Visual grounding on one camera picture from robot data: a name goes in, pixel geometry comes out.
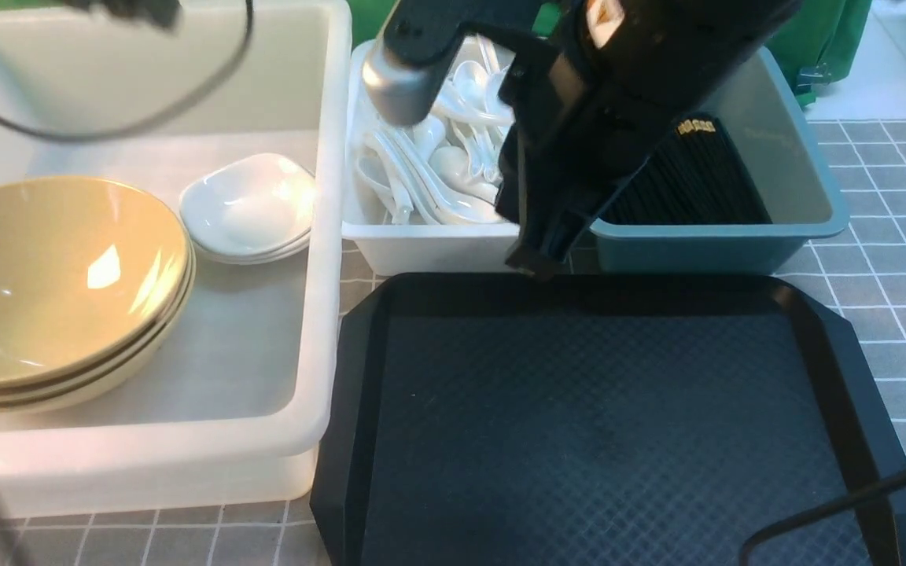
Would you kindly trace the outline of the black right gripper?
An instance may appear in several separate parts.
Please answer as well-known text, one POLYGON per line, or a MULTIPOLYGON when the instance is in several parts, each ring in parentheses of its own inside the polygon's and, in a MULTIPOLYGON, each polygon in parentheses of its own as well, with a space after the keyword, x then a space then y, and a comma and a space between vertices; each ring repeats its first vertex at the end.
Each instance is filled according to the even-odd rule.
POLYGON ((553 276, 661 141, 705 97, 705 36, 557 31, 522 48, 501 87, 515 122, 496 209, 517 223, 506 264, 553 276))

